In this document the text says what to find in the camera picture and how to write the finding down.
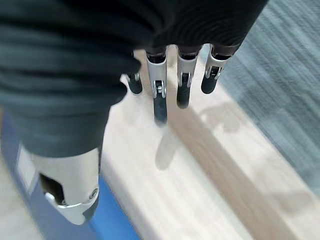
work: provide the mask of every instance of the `black fabric sleeve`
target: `black fabric sleeve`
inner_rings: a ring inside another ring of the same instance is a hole
[[[0,104],[24,146],[47,157],[100,146],[127,92],[121,74],[139,70],[132,50],[173,12],[156,0],[0,0]]]

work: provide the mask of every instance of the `silver metal part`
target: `silver metal part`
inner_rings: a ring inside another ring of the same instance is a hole
[[[165,53],[165,60],[161,63],[153,63],[150,62],[148,58],[146,58],[149,79],[152,89],[152,96],[155,99],[157,97],[157,93],[161,93],[163,98],[167,97],[167,53]],[[161,81],[161,92],[156,86],[156,81]]]
[[[76,225],[84,224],[95,212],[99,197],[99,152],[91,150],[71,157],[43,157],[33,154],[34,162],[40,176],[54,180],[63,190],[63,200],[57,194],[52,183],[44,191],[45,198],[68,221]]]
[[[140,73],[139,72],[134,74],[134,80],[136,80],[136,81],[140,80]]]
[[[195,69],[197,65],[198,55],[191,60],[183,59],[179,54],[177,58],[177,78],[178,78],[178,86],[182,86],[182,75],[189,74],[187,87],[190,88],[192,83],[192,78],[195,74]]]
[[[221,74],[221,72],[224,70],[225,64],[228,62],[228,59],[225,60],[218,60],[215,59],[214,56],[212,56],[212,44],[210,45],[210,51],[208,53],[208,58],[206,60],[205,64],[205,77],[208,79],[210,77],[210,72],[212,67],[219,68],[217,75],[214,77],[215,80],[217,80]]]

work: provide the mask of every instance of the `robotic finger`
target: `robotic finger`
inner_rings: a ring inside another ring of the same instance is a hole
[[[202,46],[184,47],[178,46],[177,79],[178,88],[176,104],[185,109],[189,105],[192,78],[195,74],[198,54]]]
[[[146,50],[146,62],[153,97],[155,122],[162,126],[167,123],[167,47]]]
[[[210,51],[206,60],[204,76],[201,84],[201,90],[204,94],[210,94],[214,91],[218,78],[230,57],[231,55],[215,54],[214,46],[210,44]]]

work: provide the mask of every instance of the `robotic hand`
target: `robotic hand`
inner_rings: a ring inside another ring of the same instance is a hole
[[[211,46],[201,89],[211,93],[267,0],[0,0],[0,103],[38,169],[45,198],[70,222],[99,199],[110,107],[142,84],[145,49],[157,122],[167,121],[167,46],[178,47],[177,104],[186,108],[197,57]]]

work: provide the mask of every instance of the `light wood surface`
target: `light wood surface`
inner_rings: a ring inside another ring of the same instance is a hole
[[[105,134],[104,174],[140,234],[247,238],[242,222],[257,240],[320,239],[319,199],[219,84],[214,94],[201,92],[201,60],[190,106],[178,109],[175,55],[170,48],[169,129],[153,123],[144,65],[143,95],[128,94],[112,109]]]
[[[172,131],[255,239],[320,239],[319,199],[220,84],[214,94],[201,92],[204,67],[200,60],[189,109],[177,111],[169,95]],[[175,74],[172,66],[171,83]]]
[[[181,141],[158,128],[153,104],[128,94],[112,108],[102,171],[145,240],[251,240]]]

